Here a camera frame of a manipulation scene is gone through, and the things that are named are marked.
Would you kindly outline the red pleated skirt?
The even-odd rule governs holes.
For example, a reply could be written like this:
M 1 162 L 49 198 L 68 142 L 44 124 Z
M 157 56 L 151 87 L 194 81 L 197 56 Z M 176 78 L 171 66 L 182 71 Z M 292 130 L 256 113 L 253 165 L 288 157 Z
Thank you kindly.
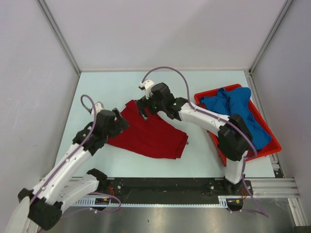
M 148 118 L 144 120 L 139 114 L 135 100 L 126 103 L 121 115 L 129 123 L 129 128 L 108 140 L 108 144 L 150 158 L 181 158 L 188 135 L 159 115 L 147 114 Z

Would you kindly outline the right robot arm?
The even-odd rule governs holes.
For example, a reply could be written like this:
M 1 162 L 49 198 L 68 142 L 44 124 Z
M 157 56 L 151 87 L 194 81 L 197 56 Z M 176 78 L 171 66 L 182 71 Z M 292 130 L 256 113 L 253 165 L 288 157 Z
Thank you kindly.
M 144 96 L 136 101 L 140 115 L 163 112 L 170 119 L 197 125 L 218 138 L 218 148 L 226 158 L 223 189 L 230 195 L 243 187 L 246 157 L 252 145 L 252 135 L 243 118 L 238 115 L 221 115 L 203 109 L 185 98 L 176 98 L 165 83 L 155 84 L 151 80 L 139 84 Z

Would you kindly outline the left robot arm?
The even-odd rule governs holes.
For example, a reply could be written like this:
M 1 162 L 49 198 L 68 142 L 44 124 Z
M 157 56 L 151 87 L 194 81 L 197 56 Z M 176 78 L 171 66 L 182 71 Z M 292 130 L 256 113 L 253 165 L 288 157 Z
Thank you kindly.
M 74 137 L 69 150 L 59 163 L 32 189 L 23 188 L 17 198 L 29 202 L 23 233 L 33 233 L 36 224 L 48 231 L 60 220 L 63 213 L 76 201 L 90 193 L 102 194 L 109 184 L 107 175 L 93 168 L 74 184 L 69 181 L 74 172 L 97 150 L 129 127 L 118 109 L 96 107 L 90 111 L 94 121 L 88 123 Z

